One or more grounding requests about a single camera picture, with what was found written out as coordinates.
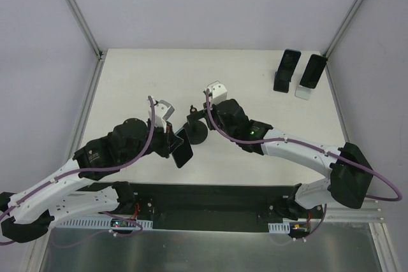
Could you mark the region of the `blue-edged black phone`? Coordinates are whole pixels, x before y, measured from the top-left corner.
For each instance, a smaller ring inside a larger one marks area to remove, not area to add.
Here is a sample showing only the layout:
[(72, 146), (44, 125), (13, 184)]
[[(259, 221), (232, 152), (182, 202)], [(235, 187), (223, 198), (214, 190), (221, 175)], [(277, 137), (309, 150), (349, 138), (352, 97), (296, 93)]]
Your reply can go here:
[(279, 81), (290, 82), (300, 60), (301, 51), (285, 49), (279, 67), (275, 74)]
[(176, 167), (182, 168), (190, 161), (193, 157), (193, 150), (187, 135), (187, 132), (184, 128), (179, 129), (176, 132), (177, 140), (182, 140), (182, 142), (177, 145), (174, 151), (171, 153)]

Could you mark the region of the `black round-base phone stand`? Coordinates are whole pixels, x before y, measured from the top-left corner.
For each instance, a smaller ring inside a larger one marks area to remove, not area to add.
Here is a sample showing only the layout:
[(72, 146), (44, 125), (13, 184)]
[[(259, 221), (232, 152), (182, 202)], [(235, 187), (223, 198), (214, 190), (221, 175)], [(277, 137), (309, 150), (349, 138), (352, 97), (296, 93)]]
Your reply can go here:
[(186, 123), (182, 127), (186, 130), (192, 145), (203, 143), (208, 136), (206, 123), (201, 121), (203, 118), (205, 118), (205, 112), (203, 110), (198, 111), (197, 108), (191, 105), (189, 114), (186, 117)]

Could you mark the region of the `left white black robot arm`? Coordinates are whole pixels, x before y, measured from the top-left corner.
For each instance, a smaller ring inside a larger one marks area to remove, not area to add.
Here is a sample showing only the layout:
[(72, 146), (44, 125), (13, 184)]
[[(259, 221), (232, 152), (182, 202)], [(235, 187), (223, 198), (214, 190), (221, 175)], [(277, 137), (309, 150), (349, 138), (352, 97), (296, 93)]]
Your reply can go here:
[(129, 182), (113, 182), (84, 196), (69, 198), (69, 194), (152, 153), (172, 157), (178, 168), (193, 157), (185, 129), (174, 132), (171, 124), (162, 128), (150, 121), (129, 118), (106, 136), (89, 141), (35, 186), (20, 193), (1, 193), (1, 235), (6, 239), (1, 244), (36, 240), (56, 225), (82, 215), (130, 213), (136, 198)]

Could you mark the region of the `silver phone stand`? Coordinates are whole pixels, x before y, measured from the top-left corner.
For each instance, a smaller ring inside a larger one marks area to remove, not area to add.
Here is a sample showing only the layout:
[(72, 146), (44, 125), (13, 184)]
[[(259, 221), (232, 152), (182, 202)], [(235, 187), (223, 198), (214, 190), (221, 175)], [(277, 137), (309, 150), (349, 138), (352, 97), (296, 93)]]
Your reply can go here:
[(314, 89), (299, 84), (295, 90), (295, 96), (299, 99), (308, 101), (311, 98), (313, 91)]

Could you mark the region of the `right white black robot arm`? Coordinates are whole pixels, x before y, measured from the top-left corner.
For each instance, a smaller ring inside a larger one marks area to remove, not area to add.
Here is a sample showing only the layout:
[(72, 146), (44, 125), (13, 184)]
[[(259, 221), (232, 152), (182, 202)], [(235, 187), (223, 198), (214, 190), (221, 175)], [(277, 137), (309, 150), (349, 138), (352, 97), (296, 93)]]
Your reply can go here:
[(322, 175), (312, 183), (295, 185), (290, 195), (274, 204), (278, 215), (297, 220), (309, 210), (330, 203), (360, 209), (372, 181), (362, 170), (370, 164), (352, 143), (320, 145), (285, 134), (269, 124), (251, 120), (234, 99), (212, 106), (204, 103), (208, 128), (219, 131), (242, 150), (294, 162)]

